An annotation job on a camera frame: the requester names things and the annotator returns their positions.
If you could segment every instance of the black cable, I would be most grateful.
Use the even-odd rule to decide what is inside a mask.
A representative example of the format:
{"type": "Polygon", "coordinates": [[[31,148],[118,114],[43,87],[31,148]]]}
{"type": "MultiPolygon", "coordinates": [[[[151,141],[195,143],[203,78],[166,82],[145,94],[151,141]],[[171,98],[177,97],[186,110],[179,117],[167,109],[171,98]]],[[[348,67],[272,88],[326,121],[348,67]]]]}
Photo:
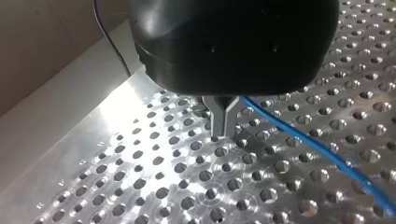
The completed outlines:
{"type": "Polygon", "coordinates": [[[98,13],[97,1],[96,0],[92,0],[92,5],[93,5],[93,14],[94,14],[94,16],[96,18],[96,22],[98,23],[100,30],[102,31],[103,35],[107,39],[108,43],[110,43],[111,47],[114,49],[114,52],[116,52],[117,57],[119,58],[122,66],[125,69],[126,76],[130,77],[131,76],[131,72],[129,71],[128,65],[124,61],[124,59],[123,59],[121,53],[119,52],[119,50],[117,49],[117,47],[114,45],[113,40],[111,39],[110,35],[108,34],[108,32],[106,31],[105,27],[103,26],[102,21],[100,20],[99,13],[98,13]]]}

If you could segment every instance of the perforated surface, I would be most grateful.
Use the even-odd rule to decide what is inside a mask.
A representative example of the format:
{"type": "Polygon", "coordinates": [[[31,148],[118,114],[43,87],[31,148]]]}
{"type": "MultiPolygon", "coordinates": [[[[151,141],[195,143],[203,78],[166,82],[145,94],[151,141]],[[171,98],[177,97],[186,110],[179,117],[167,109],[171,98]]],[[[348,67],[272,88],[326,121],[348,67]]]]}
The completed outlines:
{"type": "MultiPolygon", "coordinates": [[[[395,19],[394,0],[341,2],[318,78],[297,92],[256,98],[361,169],[393,201],[395,19]]],[[[396,221],[334,164],[250,108],[238,115],[234,139],[213,139],[208,112],[190,97],[161,91],[139,106],[144,113],[86,149],[87,169],[75,172],[33,223],[396,221]]]]}

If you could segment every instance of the aluminum plate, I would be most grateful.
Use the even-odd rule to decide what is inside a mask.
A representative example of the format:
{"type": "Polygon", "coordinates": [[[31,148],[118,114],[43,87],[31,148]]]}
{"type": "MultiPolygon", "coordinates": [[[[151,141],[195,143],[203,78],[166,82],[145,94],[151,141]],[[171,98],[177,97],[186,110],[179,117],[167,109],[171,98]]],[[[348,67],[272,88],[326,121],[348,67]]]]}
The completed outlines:
{"type": "MultiPolygon", "coordinates": [[[[396,201],[396,3],[340,5],[318,78],[256,101],[396,201]]],[[[251,108],[239,113],[234,139],[211,138],[209,117],[140,70],[27,173],[8,196],[18,208],[2,205],[2,216],[35,224],[396,223],[356,181],[251,108]]]]}

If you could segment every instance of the blue cable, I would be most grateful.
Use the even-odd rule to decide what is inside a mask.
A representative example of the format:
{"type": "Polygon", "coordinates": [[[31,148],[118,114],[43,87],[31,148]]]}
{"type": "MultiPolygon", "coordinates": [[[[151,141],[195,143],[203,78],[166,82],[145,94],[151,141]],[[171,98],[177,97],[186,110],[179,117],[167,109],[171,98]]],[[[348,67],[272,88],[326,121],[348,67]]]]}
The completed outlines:
{"type": "Polygon", "coordinates": [[[376,188],[366,175],[362,174],[359,170],[346,165],[341,157],[331,152],[323,144],[309,137],[305,133],[302,133],[299,130],[291,127],[288,123],[277,119],[275,116],[262,109],[259,105],[254,103],[248,97],[242,96],[241,99],[248,106],[252,107],[257,113],[259,113],[263,118],[268,119],[271,123],[275,124],[277,127],[281,128],[285,132],[300,138],[307,145],[316,149],[317,151],[325,155],[330,161],[334,162],[347,175],[349,175],[353,179],[357,179],[366,192],[373,194],[374,201],[378,205],[380,205],[384,212],[387,211],[391,216],[396,216],[396,205],[392,203],[387,195],[385,195],[380,189],[376,188]]]}

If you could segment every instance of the hole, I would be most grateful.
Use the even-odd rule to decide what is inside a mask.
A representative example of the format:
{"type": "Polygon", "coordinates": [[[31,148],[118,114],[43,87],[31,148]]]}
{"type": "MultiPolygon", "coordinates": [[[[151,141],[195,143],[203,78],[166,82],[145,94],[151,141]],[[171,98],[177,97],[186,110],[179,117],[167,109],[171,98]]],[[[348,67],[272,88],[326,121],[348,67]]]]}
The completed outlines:
{"type": "Polygon", "coordinates": [[[210,123],[207,123],[207,124],[205,125],[205,130],[210,131],[210,123]]]}
{"type": "Polygon", "coordinates": [[[139,197],[134,203],[138,206],[142,206],[143,204],[145,204],[145,200],[142,197],[139,197]]]}
{"type": "Polygon", "coordinates": [[[320,97],[318,95],[309,96],[308,98],[306,98],[306,102],[310,105],[315,105],[320,102],[320,97]]]}
{"type": "Polygon", "coordinates": [[[166,206],[160,210],[160,216],[161,217],[169,217],[171,215],[171,207],[166,206]]]}
{"type": "Polygon", "coordinates": [[[178,129],[178,124],[174,124],[174,125],[172,125],[172,126],[169,126],[168,127],[168,132],[169,133],[171,133],[171,132],[174,132],[175,130],[177,130],[178,129]]]}
{"type": "Polygon", "coordinates": [[[389,212],[384,212],[384,210],[382,210],[382,208],[376,204],[373,206],[373,212],[378,217],[391,217],[389,212]]]}
{"type": "Polygon", "coordinates": [[[163,174],[163,172],[159,172],[158,174],[155,175],[156,179],[162,179],[164,177],[165,177],[165,175],[163,174]]]}
{"type": "Polygon", "coordinates": [[[264,180],[263,171],[254,171],[253,173],[251,173],[251,178],[254,181],[262,181],[262,180],[264,180]]]}
{"type": "Polygon", "coordinates": [[[135,189],[142,189],[146,185],[146,180],[144,179],[138,179],[134,182],[134,188],[135,189]]]}
{"type": "Polygon", "coordinates": [[[329,94],[330,96],[334,96],[338,93],[340,93],[340,91],[338,89],[330,89],[327,91],[327,94],[329,94]]]}
{"type": "Polygon", "coordinates": [[[213,176],[212,173],[208,172],[207,170],[204,170],[199,174],[199,179],[202,181],[208,181],[212,178],[212,176],[213,176]]]}
{"type": "Polygon", "coordinates": [[[169,122],[169,121],[172,121],[173,118],[174,117],[172,115],[168,115],[163,120],[165,120],[165,122],[169,122]]]}
{"type": "Polygon", "coordinates": [[[199,219],[198,218],[192,219],[187,224],[199,224],[199,219]]]}
{"type": "Polygon", "coordinates": [[[202,164],[205,162],[205,156],[199,156],[195,159],[195,162],[198,164],[202,164]]]}
{"type": "Polygon", "coordinates": [[[95,215],[92,217],[91,223],[97,224],[97,223],[101,222],[102,219],[103,219],[103,212],[100,212],[100,213],[98,213],[98,214],[95,214],[95,215]]]}
{"type": "Polygon", "coordinates": [[[381,177],[385,180],[387,180],[390,183],[395,183],[396,182],[396,171],[390,170],[390,171],[381,171],[379,173],[381,177]]]}
{"type": "Polygon", "coordinates": [[[116,165],[121,165],[121,164],[123,164],[123,160],[121,158],[116,160],[116,165]]]}
{"type": "Polygon", "coordinates": [[[117,204],[113,208],[113,216],[115,216],[115,217],[121,216],[124,212],[125,212],[125,205],[123,205],[123,204],[117,204]]]}
{"type": "Polygon", "coordinates": [[[338,101],[338,105],[342,108],[347,108],[350,107],[354,104],[355,102],[351,99],[342,99],[340,101],[338,101]]]}
{"type": "Polygon", "coordinates": [[[352,180],[352,188],[359,194],[366,194],[366,192],[361,188],[358,180],[352,180]]]}
{"type": "Polygon", "coordinates": [[[286,184],[286,188],[292,192],[296,192],[302,186],[303,182],[301,180],[292,180],[286,184]]]}
{"type": "Polygon", "coordinates": [[[79,196],[85,194],[85,192],[87,192],[87,187],[85,187],[85,186],[79,187],[79,188],[76,190],[76,196],[79,197],[79,196]]]}
{"type": "Polygon", "coordinates": [[[150,139],[156,139],[156,138],[158,138],[158,136],[160,136],[159,133],[152,133],[152,134],[149,136],[149,138],[150,138],[150,139]]]}
{"type": "Polygon", "coordinates": [[[351,60],[352,60],[351,57],[342,57],[342,58],[341,58],[341,62],[342,62],[342,63],[349,63],[351,60]]]}
{"type": "Polygon", "coordinates": [[[237,208],[239,211],[246,211],[246,210],[248,210],[249,204],[250,204],[249,200],[246,200],[246,199],[244,199],[244,200],[239,200],[239,201],[236,203],[236,208],[237,208]]]}
{"type": "Polygon", "coordinates": [[[205,197],[208,200],[213,200],[216,198],[216,195],[218,194],[218,191],[216,189],[208,189],[205,193],[205,197]]]}
{"type": "Polygon", "coordinates": [[[194,137],[197,133],[195,132],[195,130],[191,130],[188,132],[189,137],[194,137]]]}
{"type": "Polygon", "coordinates": [[[346,77],[347,76],[347,73],[346,72],[337,72],[337,73],[334,73],[334,77],[336,77],[336,78],[343,78],[343,77],[346,77]]]}
{"type": "Polygon", "coordinates": [[[256,162],[256,160],[257,160],[257,156],[256,156],[256,154],[254,154],[254,153],[248,153],[248,154],[245,154],[245,155],[242,157],[242,161],[243,161],[245,164],[252,164],[252,163],[256,162]]]}
{"type": "Polygon", "coordinates": [[[96,173],[101,174],[107,169],[106,165],[100,165],[98,168],[96,168],[96,173]]]}
{"type": "Polygon", "coordinates": [[[169,189],[160,188],[160,189],[157,190],[157,192],[155,192],[155,196],[156,196],[158,199],[163,199],[163,198],[165,198],[166,196],[168,196],[168,193],[169,193],[169,189]]]}
{"type": "Polygon", "coordinates": [[[362,99],[371,99],[373,98],[374,94],[372,91],[363,91],[359,94],[362,99]]]}
{"type": "Polygon", "coordinates": [[[352,114],[352,117],[354,119],[366,119],[367,118],[367,114],[364,111],[357,111],[357,112],[354,112],[352,114]]]}
{"type": "Polygon", "coordinates": [[[120,181],[125,177],[125,173],[123,171],[119,171],[114,175],[114,181],[120,181]]]}
{"type": "Polygon", "coordinates": [[[141,165],[136,165],[136,167],[134,168],[135,172],[140,172],[142,170],[143,170],[143,166],[141,166],[141,165]]]}
{"type": "Polygon", "coordinates": [[[161,99],[161,103],[165,104],[165,103],[167,103],[169,100],[170,100],[170,99],[169,99],[168,97],[163,97],[163,98],[161,99]]]}
{"type": "Polygon", "coordinates": [[[306,91],[308,91],[308,87],[302,87],[301,89],[297,90],[299,93],[304,93],[306,91]]]}
{"type": "Polygon", "coordinates": [[[179,157],[179,156],[181,155],[181,152],[180,152],[180,150],[176,149],[176,150],[172,153],[172,155],[173,155],[174,157],[179,157]]]}
{"type": "Polygon", "coordinates": [[[347,126],[347,123],[343,119],[334,119],[330,121],[330,127],[335,130],[342,130],[347,126]]]}
{"type": "Polygon", "coordinates": [[[152,150],[154,150],[154,151],[156,151],[156,150],[158,150],[158,149],[160,149],[160,146],[158,146],[157,144],[155,144],[155,145],[152,147],[152,150]]]}
{"type": "Polygon", "coordinates": [[[248,145],[248,140],[246,139],[239,139],[238,142],[236,143],[238,147],[245,147],[248,145]]]}
{"type": "Polygon", "coordinates": [[[222,164],[222,166],[221,166],[221,170],[224,171],[224,172],[230,172],[230,171],[232,170],[232,169],[231,169],[232,166],[233,166],[233,165],[230,164],[229,162],[224,163],[224,164],[222,164]]]}
{"type": "Polygon", "coordinates": [[[179,140],[180,140],[180,139],[179,139],[178,137],[173,136],[173,137],[171,137],[171,138],[169,139],[169,144],[170,144],[170,145],[175,145],[175,144],[178,143],[179,140]]]}
{"type": "Polygon", "coordinates": [[[114,149],[114,151],[116,153],[121,153],[124,149],[125,149],[125,146],[117,146],[116,149],[114,149]]]}
{"type": "Polygon", "coordinates": [[[248,125],[249,125],[250,127],[256,127],[256,126],[259,125],[259,124],[260,124],[260,121],[259,121],[258,119],[253,119],[253,120],[251,120],[251,121],[248,122],[248,125]]]}
{"type": "Polygon", "coordinates": [[[266,100],[266,101],[263,101],[263,102],[260,103],[260,105],[262,106],[262,108],[268,108],[268,107],[271,106],[271,104],[272,104],[272,102],[269,101],[269,100],[266,100]]]}
{"type": "Polygon", "coordinates": [[[371,63],[382,63],[382,58],[376,57],[370,60],[371,63]]]}
{"type": "Polygon", "coordinates": [[[301,115],[301,116],[297,117],[296,120],[297,120],[297,123],[306,125],[312,121],[312,117],[309,115],[301,115]]]}
{"type": "Polygon", "coordinates": [[[195,206],[195,200],[192,197],[184,198],[181,201],[181,208],[183,208],[184,210],[189,210],[194,206],[195,206]]]}
{"type": "Polygon", "coordinates": [[[387,142],[387,148],[392,151],[396,150],[396,141],[387,142]]]}
{"type": "Polygon", "coordinates": [[[152,119],[152,118],[154,118],[156,115],[157,115],[157,113],[151,111],[151,112],[148,113],[148,118],[149,118],[149,119],[152,119]]]}
{"type": "Polygon", "coordinates": [[[249,116],[249,115],[253,114],[253,109],[251,107],[247,107],[245,109],[242,109],[241,114],[243,116],[249,116]]]}
{"type": "Polygon", "coordinates": [[[196,151],[202,147],[202,143],[200,142],[193,142],[190,145],[191,150],[196,151]]]}
{"type": "Polygon", "coordinates": [[[311,179],[315,182],[325,183],[329,179],[329,173],[327,170],[314,170],[311,172],[311,179]]]}
{"type": "Polygon", "coordinates": [[[190,126],[190,125],[192,125],[194,123],[194,120],[193,119],[185,119],[184,121],[183,121],[183,124],[185,125],[185,126],[190,126]]]}
{"type": "Polygon", "coordinates": [[[392,108],[392,106],[389,103],[375,103],[373,105],[373,109],[378,111],[378,112],[387,112],[392,108]]]}
{"type": "Polygon", "coordinates": [[[156,157],[156,158],[152,161],[152,164],[153,164],[153,165],[159,165],[159,164],[161,164],[161,163],[163,163],[163,158],[162,158],[162,157],[156,157]]]}
{"type": "Polygon", "coordinates": [[[288,147],[297,147],[302,143],[301,139],[298,137],[288,137],[286,139],[286,145],[288,147]]]}
{"type": "Polygon", "coordinates": [[[273,203],[277,199],[277,193],[275,189],[264,189],[260,192],[260,198],[264,203],[273,203]]]}
{"type": "Polygon", "coordinates": [[[97,188],[101,188],[105,184],[105,182],[106,181],[104,179],[101,179],[101,180],[98,180],[95,185],[97,188]]]}
{"type": "Polygon", "coordinates": [[[116,195],[117,197],[120,197],[122,194],[123,194],[122,188],[117,188],[116,190],[114,190],[114,195],[116,195]]]}
{"type": "Polygon", "coordinates": [[[386,131],[387,128],[385,128],[385,126],[382,124],[371,124],[367,127],[367,133],[370,133],[372,135],[382,135],[386,131]]]}
{"type": "Polygon", "coordinates": [[[330,115],[330,113],[332,113],[332,110],[329,107],[324,107],[321,108],[318,112],[320,115],[325,116],[325,115],[330,115]]]}
{"type": "Polygon", "coordinates": [[[304,154],[300,154],[300,155],[298,156],[298,159],[299,159],[301,162],[309,162],[309,161],[312,161],[313,158],[314,158],[314,157],[312,156],[311,153],[304,153],[304,154]]]}
{"type": "Polygon", "coordinates": [[[359,214],[347,214],[343,218],[343,224],[364,224],[364,217],[359,214]]]}
{"type": "Polygon", "coordinates": [[[98,206],[98,205],[101,205],[104,201],[105,201],[105,195],[101,194],[101,195],[97,195],[96,197],[93,198],[92,204],[94,206],[98,206]]]}
{"type": "Polygon", "coordinates": [[[312,217],[318,212],[318,204],[312,200],[303,200],[298,208],[303,217],[312,217]]]}
{"type": "Polygon", "coordinates": [[[228,150],[227,150],[227,148],[225,148],[225,147],[218,147],[218,148],[216,148],[216,150],[215,150],[215,155],[217,156],[217,157],[223,157],[223,156],[225,156],[225,155],[227,155],[228,154],[228,150]]]}
{"type": "Polygon", "coordinates": [[[58,212],[56,212],[56,213],[52,216],[52,221],[58,222],[58,221],[60,221],[63,217],[64,217],[64,210],[58,211],[58,212]]]}
{"type": "Polygon", "coordinates": [[[270,137],[270,133],[267,131],[259,131],[255,134],[256,139],[259,141],[265,141],[270,137]]]}
{"type": "Polygon", "coordinates": [[[147,215],[140,216],[134,221],[134,224],[148,224],[148,223],[149,223],[149,217],[147,215]]]}
{"type": "Polygon", "coordinates": [[[352,80],[352,81],[346,82],[345,85],[347,88],[356,89],[361,85],[361,83],[358,80],[352,80]]]}
{"type": "Polygon", "coordinates": [[[381,83],[379,84],[378,88],[381,91],[394,91],[396,89],[396,85],[392,82],[389,83],[381,83]]]}
{"type": "Polygon", "coordinates": [[[177,104],[178,104],[178,105],[186,105],[186,104],[187,104],[187,101],[186,101],[186,100],[179,100],[179,101],[177,102],[177,104]]]}
{"type": "Polygon", "coordinates": [[[288,161],[278,161],[274,167],[278,173],[285,174],[290,169],[290,163],[288,161]]]}
{"type": "Polygon", "coordinates": [[[275,224],[289,223],[289,216],[285,212],[275,213],[273,215],[273,221],[275,222],[275,224]]]}
{"type": "Polygon", "coordinates": [[[183,179],[180,181],[180,183],[178,183],[178,187],[180,189],[186,189],[189,186],[189,184],[190,184],[190,180],[183,179]]]}
{"type": "Polygon", "coordinates": [[[178,174],[183,173],[187,168],[187,165],[184,164],[183,162],[179,162],[176,166],[175,166],[175,172],[178,174]]]}
{"type": "Polygon", "coordinates": [[[343,193],[340,191],[329,191],[326,194],[326,199],[330,203],[339,203],[341,202],[342,197],[343,197],[343,193]]]}
{"type": "Polygon", "coordinates": [[[297,111],[299,108],[300,107],[297,104],[288,106],[289,111],[297,111]]]}
{"type": "Polygon", "coordinates": [[[41,217],[41,218],[39,218],[38,220],[36,220],[35,221],[35,224],[44,224],[44,218],[43,217],[41,217]]]}
{"type": "Polygon", "coordinates": [[[63,203],[67,199],[67,197],[69,197],[69,195],[70,195],[69,191],[63,193],[61,196],[58,197],[57,199],[58,203],[63,203]]]}
{"type": "Polygon", "coordinates": [[[228,181],[227,187],[230,191],[235,191],[242,188],[242,180],[239,178],[228,181]]]}
{"type": "Polygon", "coordinates": [[[266,152],[268,155],[274,155],[274,154],[276,154],[278,151],[279,151],[279,147],[278,147],[278,146],[268,146],[268,147],[265,148],[265,152],[266,152]]]}
{"type": "Polygon", "coordinates": [[[138,133],[140,133],[141,131],[142,131],[141,129],[136,128],[136,129],[134,129],[134,130],[132,131],[132,134],[138,134],[138,133]]]}
{"type": "Polygon", "coordinates": [[[324,78],[324,77],[315,80],[315,84],[316,84],[317,86],[324,86],[324,85],[326,85],[327,83],[329,83],[329,80],[328,80],[327,78],[324,78]]]}

